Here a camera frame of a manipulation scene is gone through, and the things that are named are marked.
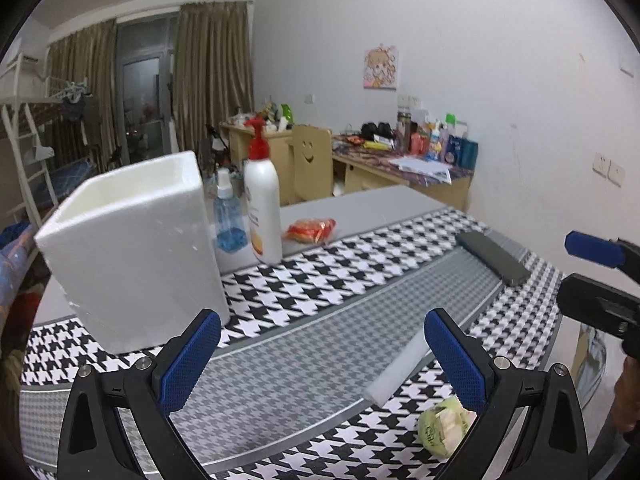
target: power outlet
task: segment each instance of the power outlet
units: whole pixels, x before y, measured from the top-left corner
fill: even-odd
[[[609,180],[616,186],[622,187],[622,183],[625,181],[625,168],[611,161],[611,166],[609,168]]]
[[[596,153],[593,159],[593,171],[604,178],[609,177],[609,168],[611,166],[611,159],[604,156],[601,153]]]
[[[409,97],[409,108],[411,110],[420,110],[422,108],[422,99],[415,96]]]
[[[406,94],[398,94],[398,108],[410,108],[411,96]]]

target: white wall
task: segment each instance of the white wall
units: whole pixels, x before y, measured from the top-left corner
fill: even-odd
[[[73,32],[82,28],[95,25],[95,23],[104,22],[117,18],[119,22],[136,20],[154,14],[165,14],[168,12],[177,12],[179,6],[191,2],[252,2],[254,0],[126,0],[119,4],[101,7],[100,9],[84,12],[74,17],[68,22],[56,27],[50,34],[49,43],[60,40]],[[249,6],[249,28],[253,23],[254,6]]]
[[[602,0],[256,0],[256,101],[335,131],[393,123],[396,93],[362,88],[380,43],[400,49],[399,92],[480,142],[471,214],[566,271],[629,285],[562,246],[572,229],[640,243],[640,60]],[[596,151],[626,169],[622,189],[593,173]]]

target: poster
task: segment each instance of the poster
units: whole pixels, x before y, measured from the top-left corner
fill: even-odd
[[[398,48],[380,45],[367,50],[364,57],[364,88],[398,88]]]

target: blue gripper pad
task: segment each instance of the blue gripper pad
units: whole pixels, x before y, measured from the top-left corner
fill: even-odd
[[[488,401],[485,379],[437,310],[431,310],[424,318],[424,338],[440,362],[460,403],[478,415],[484,412]]]
[[[611,269],[624,265],[625,252],[615,242],[571,231],[564,239],[564,248],[571,256],[601,264]]]
[[[211,312],[162,376],[158,404],[165,415],[181,410],[220,342],[222,324]]]

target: white lotion bottle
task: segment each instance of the white lotion bottle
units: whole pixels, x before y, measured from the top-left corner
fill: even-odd
[[[265,264],[282,261],[280,227],[280,182],[269,159],[269,145],[262,138],[262,119],[247,121],[255,137],[249,144],[249,161],[244,167],[244,190],[248,202],[249,238],[256,258]]]

